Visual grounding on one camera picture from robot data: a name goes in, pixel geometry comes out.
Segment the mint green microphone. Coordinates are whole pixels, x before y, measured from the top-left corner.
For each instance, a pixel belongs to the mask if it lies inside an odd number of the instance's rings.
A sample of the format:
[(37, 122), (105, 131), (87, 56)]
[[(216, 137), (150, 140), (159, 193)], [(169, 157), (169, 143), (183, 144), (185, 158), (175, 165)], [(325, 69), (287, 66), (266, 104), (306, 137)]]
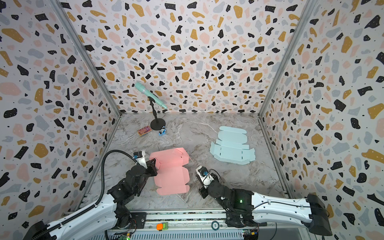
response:
[(159, 106), (161, 106), (163, 109), (167, 109), (168, 107), (166, 106), (166, 104), (161, 101), (157, 96), (155, 96), (151, 91), (149, 91), (148, 89), (145, 88), (145, 86), (143, 84), (141, 84), (140, 82), (136, 82), (135, 83), (135, 88), (143, 93), (144, 95), (146, 95), (148, 98), (152, 98)]

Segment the small blue toy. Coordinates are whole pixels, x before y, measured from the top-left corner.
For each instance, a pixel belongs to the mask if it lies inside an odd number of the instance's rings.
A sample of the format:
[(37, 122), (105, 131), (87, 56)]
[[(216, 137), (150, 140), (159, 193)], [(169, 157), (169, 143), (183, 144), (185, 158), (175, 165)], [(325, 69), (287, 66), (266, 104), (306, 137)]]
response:
[(166, 134), (166, 132), (167, 132), (166, 127), (163, 126), (163, 127), (161, 128), (161, 130), (159, 131), (159, 135), (160, 135), (160, 136), (163, 136), (163, 135)]

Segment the black microphone stand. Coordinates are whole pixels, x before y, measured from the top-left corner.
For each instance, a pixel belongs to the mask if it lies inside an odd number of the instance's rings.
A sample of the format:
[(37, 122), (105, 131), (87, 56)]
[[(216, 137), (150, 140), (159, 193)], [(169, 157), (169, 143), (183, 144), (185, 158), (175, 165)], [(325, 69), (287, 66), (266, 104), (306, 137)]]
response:
[(148, 97), (148, 99), (150, 101), (150, 106), (152, 107), (152, 113), (154, 116), (154, 120), (151, 121), (150, 127), (154, 131), (160, 131), (163, 127), (166, 126), (166, 122), (165, 122), (165, 120), (163, 120), (161, 118), (159, 119), (157, 117), (157, 111), (155, 110), (155, 107), (154, 107), (155, 100), (151, 97)]

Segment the pink paper box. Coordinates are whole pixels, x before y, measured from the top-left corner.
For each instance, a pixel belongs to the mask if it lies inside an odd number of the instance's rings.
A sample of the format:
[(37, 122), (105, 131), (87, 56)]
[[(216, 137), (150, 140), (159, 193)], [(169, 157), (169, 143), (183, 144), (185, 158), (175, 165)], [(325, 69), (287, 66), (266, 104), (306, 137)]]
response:
[(157, 193), (161, 196), (184, 194), (190, 190), (189, 155), (184, 148), (174, 148), (151, 153), (156, 160), (157, 175), (154, 177)]

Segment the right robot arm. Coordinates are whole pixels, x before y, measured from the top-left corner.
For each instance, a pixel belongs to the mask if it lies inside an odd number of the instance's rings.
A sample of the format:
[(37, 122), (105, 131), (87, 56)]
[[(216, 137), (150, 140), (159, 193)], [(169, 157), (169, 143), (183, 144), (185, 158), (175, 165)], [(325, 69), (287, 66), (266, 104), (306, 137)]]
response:
[(301, 199), (276, 198), (243, 189), (230, 189), (217, 179), (201, 180), (202, 198), (211, 197), (226, 211), (229, 227), (285, 223), (306, 227), (314, 235), (332, 236), (329, 212), (316, 195)]

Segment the mint flat paper box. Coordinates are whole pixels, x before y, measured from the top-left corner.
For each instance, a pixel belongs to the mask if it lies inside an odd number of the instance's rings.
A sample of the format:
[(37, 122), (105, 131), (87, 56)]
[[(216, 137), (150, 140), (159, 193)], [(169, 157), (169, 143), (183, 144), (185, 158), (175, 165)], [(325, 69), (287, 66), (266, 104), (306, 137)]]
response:
[(211, 142), (210, 153), (220, 162), (247, 165), (256, 160), (255, 149), (247, 145), (247, 131), (221, 126), (216, 142)]

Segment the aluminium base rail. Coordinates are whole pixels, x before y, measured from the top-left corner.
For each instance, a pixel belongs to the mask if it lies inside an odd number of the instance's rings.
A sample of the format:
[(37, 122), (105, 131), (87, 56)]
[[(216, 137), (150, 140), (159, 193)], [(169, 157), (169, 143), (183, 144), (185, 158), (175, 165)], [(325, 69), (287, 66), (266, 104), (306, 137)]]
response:
[[(257, 227), (235, 228), (226, 224), (220, 209), (132, 211), (133, 226), (117, 227), (85, 240), (315, 240), (304, 227), (285, 223), (263, 223)], [(168, 229), (157, 231), (159, 223)]]

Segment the small pink card box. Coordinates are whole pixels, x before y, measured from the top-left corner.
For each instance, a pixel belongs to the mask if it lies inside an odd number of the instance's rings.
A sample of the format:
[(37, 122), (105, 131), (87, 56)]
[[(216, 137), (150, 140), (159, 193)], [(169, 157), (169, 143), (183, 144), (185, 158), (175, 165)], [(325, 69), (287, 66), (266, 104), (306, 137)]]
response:
[(143, 137), (145, 135), (147, 135), (148, 133), (150, 133), (152, 131), (152, 128), (150, 126), (146, 126), (144, 128), (141, 128), (137, 131), (138, 135), (140, 137)]

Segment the orange button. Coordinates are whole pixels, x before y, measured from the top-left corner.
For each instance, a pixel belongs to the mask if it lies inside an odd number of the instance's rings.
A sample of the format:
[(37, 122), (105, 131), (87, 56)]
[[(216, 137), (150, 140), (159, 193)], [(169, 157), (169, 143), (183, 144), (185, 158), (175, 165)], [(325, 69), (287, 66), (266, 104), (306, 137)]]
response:
[(156, 226), (157, 231), (165, 231), (168, 229), (168, 222), (159, 223)]

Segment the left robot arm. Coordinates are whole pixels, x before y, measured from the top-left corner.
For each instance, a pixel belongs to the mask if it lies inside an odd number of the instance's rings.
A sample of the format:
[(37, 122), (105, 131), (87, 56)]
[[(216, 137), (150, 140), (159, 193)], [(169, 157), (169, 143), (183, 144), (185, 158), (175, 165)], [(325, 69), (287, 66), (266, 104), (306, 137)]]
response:
[(25, 240), (82, 240), (112, 228), (133, 224), (134, 218), (126, 205), (141, 194), (148, 178), (157, 175), (156, 159), (146, 162), (147, 167), (135, 165), (126, 177), (94, 203), (58, 221), (32, 225)]

